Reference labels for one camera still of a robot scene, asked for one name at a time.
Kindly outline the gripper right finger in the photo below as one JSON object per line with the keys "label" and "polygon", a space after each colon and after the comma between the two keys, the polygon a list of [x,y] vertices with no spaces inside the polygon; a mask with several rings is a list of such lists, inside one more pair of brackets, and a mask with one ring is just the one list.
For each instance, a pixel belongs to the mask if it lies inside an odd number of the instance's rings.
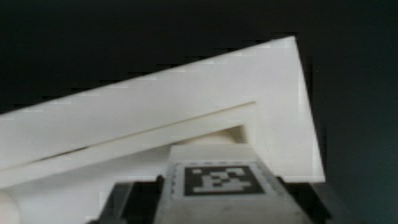
{"label": "gripper right finger", "polygon": [[312,224],[350,224],[350,213],[325,183],[286,182],[284,189],[309,216]]}

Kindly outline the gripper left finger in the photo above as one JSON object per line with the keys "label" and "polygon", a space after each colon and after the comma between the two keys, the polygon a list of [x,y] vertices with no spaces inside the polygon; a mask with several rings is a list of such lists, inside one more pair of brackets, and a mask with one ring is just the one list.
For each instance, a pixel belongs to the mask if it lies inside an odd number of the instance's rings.
{"label": "gripper left finger", "polygon": [[99,216],[87,224],[152,224],[161,196],[163,176],[152,181],[113,185]]}

